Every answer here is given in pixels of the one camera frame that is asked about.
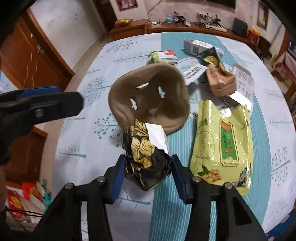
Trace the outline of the black gold floral wrapper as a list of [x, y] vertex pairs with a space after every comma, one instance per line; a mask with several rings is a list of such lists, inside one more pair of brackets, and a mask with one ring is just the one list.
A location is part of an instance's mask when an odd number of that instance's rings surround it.
[[161, 125], [135, 120], [122, 136], [127, 159], [125, 176], [144, 191], [171, 174], [167, 137]]

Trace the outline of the yellow green tea bag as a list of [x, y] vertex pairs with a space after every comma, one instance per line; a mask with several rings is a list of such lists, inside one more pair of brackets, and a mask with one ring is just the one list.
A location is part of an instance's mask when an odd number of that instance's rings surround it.
[[229, 182], [240, 195], [247, 194], [253, 173], [253, 143], [246, 106], [238, 105], [226, 117], [211, 100], [199, 102], [190, 170], [210, 184]]

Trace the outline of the brown paper bowl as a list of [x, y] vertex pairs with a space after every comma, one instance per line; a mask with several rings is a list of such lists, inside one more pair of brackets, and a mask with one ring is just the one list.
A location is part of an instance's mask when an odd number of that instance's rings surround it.
[[118, 78], [108, 104], [123, 131], [139, 120], [161, 125], [169, 134], [184, 125], [190, 112], [184, 77], [167, 63], [152, 63]]

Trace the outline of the white barcode paper label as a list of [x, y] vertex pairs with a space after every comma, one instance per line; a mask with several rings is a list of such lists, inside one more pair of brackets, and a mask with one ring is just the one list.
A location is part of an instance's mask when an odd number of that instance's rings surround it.
[[207, 67], [201, 64], [196, 64], [190, 67], [182, 74], [185, 84], [189, 85], [192, 82], [196, 82], [206, 72], [206, 70]]

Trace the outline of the brown cardboard box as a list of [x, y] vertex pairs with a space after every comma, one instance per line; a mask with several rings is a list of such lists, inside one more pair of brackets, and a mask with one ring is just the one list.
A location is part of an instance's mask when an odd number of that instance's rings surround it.
[[236, 77], [232, 73], [209, 64], [206, 74], [211, 92], [215, 97], [224, 97], [236, 92]]

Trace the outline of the dark green gold packet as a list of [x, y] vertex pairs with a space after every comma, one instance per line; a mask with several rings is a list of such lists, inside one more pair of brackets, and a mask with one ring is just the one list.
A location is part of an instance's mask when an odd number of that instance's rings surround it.
[[224, 69], [224, 64], [214, 47], [197, 55], [197, 59], [203, 66], [212, 65], [213, 67]]

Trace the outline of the wooden door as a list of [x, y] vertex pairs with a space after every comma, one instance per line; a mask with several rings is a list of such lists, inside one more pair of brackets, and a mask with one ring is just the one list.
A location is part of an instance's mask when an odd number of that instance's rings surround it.
[[55, 86], [64, 91], [74, 76], [31, 10], [18, 18], [1, 47], [1, 71], [19, 89]]

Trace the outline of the white teal tablecloth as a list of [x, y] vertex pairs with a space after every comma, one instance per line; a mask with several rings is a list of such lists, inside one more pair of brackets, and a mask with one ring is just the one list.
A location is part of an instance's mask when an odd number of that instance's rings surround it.
[[[152, 51], [173, 50], [187, 58], [184, 40], [194, 39], [223, 50], [226, 68], [239, 64], [254, 79], [251, 128], [254, 168], [244, 199], [262, 224], [272, 230], [295, 202], [295, 127], [288, 105], [270, 71], [244, 43], [214, 35], [170, 32], [139, 35], [106, 44], [78, 87], [84, 97], [81, 113], [67, 118], [58, 139], [52, 194], [68, 182], [89, 183], [113, 166], [122, 131], [108, 105], [117, 78], [148, 63]], [[179, 199], [172, 177], [155, 189], [142, 191], [125, 180], [118, 200], [107, 208], [114, 240], [183, 240], [191, 207]]]

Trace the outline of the white green red packet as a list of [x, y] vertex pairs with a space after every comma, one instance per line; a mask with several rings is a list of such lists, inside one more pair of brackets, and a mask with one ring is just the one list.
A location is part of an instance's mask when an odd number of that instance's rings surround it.
[[149, 57], [153, 63], [177, 64], [177, 56], [173, 50], [152, 51]]

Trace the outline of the yellow fruit bowl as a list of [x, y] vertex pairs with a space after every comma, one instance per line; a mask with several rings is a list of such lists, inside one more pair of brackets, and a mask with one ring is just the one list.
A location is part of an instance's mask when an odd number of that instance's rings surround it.
[[114, 27], [123, 28], [131, 24], [133, 19], [119, 19], [115, 22]]

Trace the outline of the wooden tv cabinet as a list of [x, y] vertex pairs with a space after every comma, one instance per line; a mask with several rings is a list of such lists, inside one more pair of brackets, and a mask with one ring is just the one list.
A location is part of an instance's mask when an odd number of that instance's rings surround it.
[[127, 37], [133, 37], [137, 35], [150, 34], [150, 33], [162, 33], [162, 32], [193, 32], [193, 33], [203, 33], [209, 35], [217, 35], [221, 37], [226, 37], [236, 41], [240, 41], [248, 45], [250, 48], [254, 49], [258, 46], [252, 44], [247, 37], [241, 37], [232, 30], [227, 30], [226, 33], [222, 33], [215, 30], [209, 30], [205, 28], [202, 24], [191, 22], [191, 26], [186, 27], [181, 23], [160, 23], [152, 25], [149, 23], [149, 20], [142, 19], [132, 21], [130, 25], [123, 28], [113, 28], [108, 34], [112, 37], [113, 40], [119, 40]]

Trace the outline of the grey white carton box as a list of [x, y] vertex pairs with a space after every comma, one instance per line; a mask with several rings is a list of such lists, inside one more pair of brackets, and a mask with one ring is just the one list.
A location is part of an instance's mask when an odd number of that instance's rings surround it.
[[214, 46], [199, 40], [184, 40], [184, 50], [191, 55], [199, 55]]

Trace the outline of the white set-top box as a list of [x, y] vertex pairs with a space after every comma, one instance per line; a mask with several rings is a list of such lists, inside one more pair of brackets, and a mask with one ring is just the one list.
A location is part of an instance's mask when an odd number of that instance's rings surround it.
[[221, 25], [209, 25], [209, 24], [203, 23], [203, 26], [209, 30], [215, 30], [215, 31], [219, 31], [222, 33], [227, 32], [227, 30], [224, 27], [222, 27]]

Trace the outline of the red basket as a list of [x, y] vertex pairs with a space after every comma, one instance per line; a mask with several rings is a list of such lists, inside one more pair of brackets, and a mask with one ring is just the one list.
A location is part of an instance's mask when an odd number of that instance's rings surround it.
[[254, 44], [257, 45], [260, 39], [260, 34], [258, 30], [256, 29], [249, 29], [248, 30], [248, 40]]

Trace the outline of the dark green air fryer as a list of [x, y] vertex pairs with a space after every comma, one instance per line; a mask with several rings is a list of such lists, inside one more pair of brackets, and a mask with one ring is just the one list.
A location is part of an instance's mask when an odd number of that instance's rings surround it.
[[247, 37], [248, 24], [238, 18], [235, 18], [232, 25], [232, 32], [241, 36]]

